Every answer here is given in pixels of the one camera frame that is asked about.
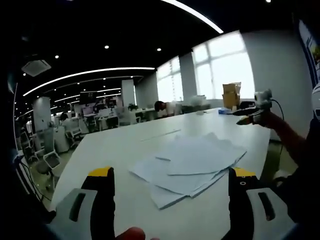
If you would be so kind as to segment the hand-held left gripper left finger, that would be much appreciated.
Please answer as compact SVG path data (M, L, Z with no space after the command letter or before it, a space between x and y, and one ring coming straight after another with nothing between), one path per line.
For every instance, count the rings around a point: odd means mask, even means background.
M48 228L58 240L114 240L114 197L114 169L97 168L59 202Z

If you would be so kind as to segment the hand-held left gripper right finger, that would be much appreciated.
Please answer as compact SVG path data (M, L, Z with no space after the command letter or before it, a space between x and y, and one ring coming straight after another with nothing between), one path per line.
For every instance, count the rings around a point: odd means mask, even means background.
M228 172L230 230L224 240L292 240L297 224L286 203L255 175Z

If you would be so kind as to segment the person's left hand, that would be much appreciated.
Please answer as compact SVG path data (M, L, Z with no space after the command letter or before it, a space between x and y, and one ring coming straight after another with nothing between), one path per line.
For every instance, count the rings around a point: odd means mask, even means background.
M115 237L116 240L145 240L145 232L139 227L130 227Z

